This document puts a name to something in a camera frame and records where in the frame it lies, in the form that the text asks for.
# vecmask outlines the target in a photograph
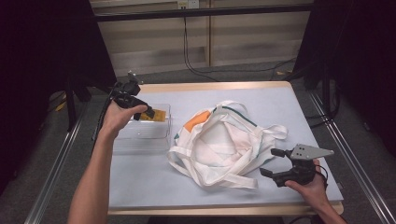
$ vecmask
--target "orange fabric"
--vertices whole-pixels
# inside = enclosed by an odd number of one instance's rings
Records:
[[[210,112],[209,111],[205,111],[199,115],[196,115],[195,117],[193,117],[192,119],[190,119],[185,125],[184,128],[189,131],[189,133],[192,131],[192,128],[200,123],[204,123],[205,121],[207,121],[207,119],[210,116]]]

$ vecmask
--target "metal frame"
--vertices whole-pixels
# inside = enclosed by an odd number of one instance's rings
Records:
[[[310,92],[309,96],[311,97],[312,103],[314,104],[315,108],[319,112],[322,117],[323,121],[329,120],[326,118],[326,111],[323,108],[323,102],[320,100],[319,96],[316,93]],[[361,167],[358,159],[356,158],[355,154],[353,153],[352,148],[347,143],[345,137],[341,134],[341,131],[338,129],[337,125],[334,121],[329,120],[326,122],[327,129],[329,130],[332,138],[334,139],[335,144],[337,144],[338,148],[340,149],[341,153],[346,160],[350,170],[352,171],[353,175],[356,177],[358,183],[361,186],[364,194],[366,195],[367,199],[371,203],[372,207],[378,214],[379,219],[382,223],[396,223],[396,219],[394,215],[391,213],[387,202],[382,197],[381,193],[375,187],[374,183],[371,181],[370,177],[366,174],[364,169]]]
[[[67,133],[61,150],[59,151],[58,157],[56,158],[55,163],[53,163],[52,168],[49,172],[49,176],[47,177],[44,186],[40,190],[38,197],[35,199],[35,204],[30,210],[29,215],[24,222],[25,224],[38,224],[41,222],[41,218],[43,217],[47,205],[50,202],[52,192],[54,191],[56,183],[58,182],[61,175],[62,169],[64,168],[64,163],[67,159],[67,155],[69,154],[70,149],[72,148],[78,134],[82,119],[85,117],[87,107],[88,103],[82,104],[81,114],[76,122],[76,125],[74,125],[71,132]]]
[[[280,12],[299,12],[311,11],[314,8],[339,7],[340,4],[295,4],[295,5],[276,5],[265,7],[212,7],[198,9],[176,9],[150,12],[134,13],[103,13],[95,14],[94,19],[102,21],[137,21],[183,17],[203,17],[203,16],[225,16],[241,14],[261,14],[261,13],[280,13]]]

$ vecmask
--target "human hand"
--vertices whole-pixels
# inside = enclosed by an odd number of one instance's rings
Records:
[[[105,119],[101,130],[118,135],[119,131],[125,127],[131,117],[136,113],[143,113],[148,109],[146,105],[137,105],[132,108],[124,109],[111,101],[105,114]]]
[[[320,172],[319,161],[314,159],[314,164],[316,165],[317,171]],[[303,196],[305,202],[311,205],[314,210],[319,210],[323,206],[330,205],[326,195],[326,189],[324,188],[323,178],[320,175],[315,175],[312,182],[306,185],[300,185],[292,180],[286,181],[285,185],[299,192]]]

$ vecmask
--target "table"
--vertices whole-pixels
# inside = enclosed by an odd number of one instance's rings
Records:
[[[296,143],[314,147],[318,145],[289,82],[158,84],[143,85],[141,89],[138,97],[149,104],[171,105],[171,134],[175,134],[181,125],[203,105],[214,106],[214,102],[219,102],[220,99],[226,100],[224,97],[231,97],[245,104],[250,117],[260,126],[265,127],[277,123],[288,127],[290,132],[287,140],[278,143],[277,147],[292,149]],[[167,160],[164,156],[166,150],[153,150],[146,154],[132,151],[129,155],[118,155],[117,149],[114,149],[110,178],[108,211],[110,215],[292,216],[313,214],[312,209],[304,204],[297,192],[288,188],[277,188],[271,179],[260,176],[258,171],[247,174],[258,178],[259,189],[257,190],[214,189],[207,191],[200,189],[191,179],[166,164]],[[282,160],[284,159],[275,158],[267,165],[271,167],[269,169],[280,169],[275,173],[288,170],[290,165]],[[320,162],[329,172],[327,190],[329,200],[334,209],[341,214],[344,209],[343,197],[326,161],[320,159]]]

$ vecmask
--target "black cable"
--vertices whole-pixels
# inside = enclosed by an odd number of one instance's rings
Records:
[[[335,93],[332,95],[332,104],[334,105],[334,107],[337,107],[337,103],[334,102],[335,99]],[[324,114],[324,115],[312,115],[312,116],[305,116],[306,119],[322,119],[322,118],[326,118],[326,117],[330,117],[331,114],[335,113],[334,111],[331,111],[330,114]]]
[[[96,144],[96,139],[98,138],[99,131],[102,129],[103,121],[104,121],[104,119],[105,119],[105,114],[106,114],[106,112],[107,112],[108,106],[111,104],[111,101],[112,101],[112,98],[111,98],[112,93],[113,93],[114,89],[117,88],[119,85],[120,85],[120,82],[116,82],[116,84],[114,84],[113,88],[111,89],[110,94],[107,96],[107,98],[106,98],[106,100],[105,100],[105,104],[103,105],[102,111],[101,111],[101,113],[100,113],[100,115],[99,115],[99,120],[98,120],[96,129],[95,129],[95,131],[94,131],[94,133],[93,133],[93,136],[92,136],[93,147],[94,147],[95,144]]]
[[[272,75],[271,75],[269,81],[272,81],[272,80],[273,80],[273,78],[274,78],[274,76],[275,76],[275,69],[277,69],[277,68],[280,67],[280,66],[285,65],[286,63],[294,63],[294,60],[295,60],[295,59],[296,59],[296,58],[292,58],[292,59],[287,60],[287,61],[285,61],[285,62],[277,63],[277,64],[275,65],[274,69],[273,69],[273,72],[272,72]]]
[[[298,221],[298,220],[300,220],[300,219],[303,219],[303,218],[308,218],[310,221],[312,220],[311,217],[297,217],[297,218],[293,219],[289,224],[293,224],[293,223],[295,223],[296,221]]]
[[[286,63],[291,63],[292,61],[294,61],[296,58],[292,58],[289,59],[285,62],[282,63],[278,63],[276,66],[271,67],[271,68],[265,68],[265,69],[258,69],[258,70],[210,70],[210,71],[201,71],[201,70],[197,70],[195,68],[192,67],[191,63],[190,63],[190,58],[189,58],[189,42],[188,42],[188,35],[187,35],[187,22],[186,22],[186,18],[184,18],[184,63],[186,64],[186,66],[189,68],[189,70],[194,73],[197,76],[200,77],[207,77],[209,79],[212,79],[214,81],[219,82],[218,80],[214,79],[213,77],[209,77],[203,74],[210,74],[210,73],[217,73],[217,72],[265,72],[265,71],[274,71],[275,69],[277,69],[278,67],[283,66]]]
[[[189,70],[194,73],[196,76],[199,77],[207,77],[213,81],[219,82],[217,79],[213,78],[213,77],[209,77],[200,73],[208,73],[208,72],[201,72],[198,70],[195,70],[191,64],[190,64],[190,59],[189,59],[189,42],[188,42],[188,38],[187,38],[187,23],[186,23],[186,18],[184,18],[184,64],[186,64],[187,68],[189,68]]]
[[[323,173],[315,171],[318,175],[320,175],[323,178],[323,185],[324,185],[324,188],[326,189],[327,186],[329,185],[327,183],[327,180],[329,179],[329,174],[327,173],[327,170],[323,166],[321,166],[321,165],[316,165],[316,166],[320,167],[326,173],[326,176],[325,176]]]
[[[334,98],[335,98],[335,100],[336,100],[334,111],[330,112],[329,115],[321,115],[321,116],[319,117],[319,118],[326,118],[326,117],[329,117],[329,118],[323,120],[323,121],[320,122],[320,123],[317,123],[317,124],[314,124],[314,125],[310,125],[309,127],[310,127],[311,129],[317,128],[317,127],[319,127],[320,125],[322,125],[322,124],[324,124],[324,123],[327,123],[327,122],[329,122],[329,121],[332,121],[332,120],[335,118],[335,116],[338,114],[338,110],[339,110],[339,108],[340,108],[340,102],[341,102],[341,94],[340,94],[340,89],[339,89],[338,85],[335,86],[335,92],[334,92],[334,97],[333,97],[333,99],[334,99]]]
[[[308,69],[310,69],[312,66],[317,65],[317,63],[319,63],[319,60],[313,61],[312,63],[309,63],[308,65],[306,65],[306,66],[303,67],[303,68],[300,68],[300,69],[297,70],[297,71],[293,70],[293,72],[292,72],[291,74],[289,74],[288,76],[284,77],[282,80],[283,80],[283,81],[288,81],[288,82],[290,82],[290,81],[292,81],[292,80],[294,80],[294,79],[303,77],[303,76],[305,76],[304,73],[305,73]]]

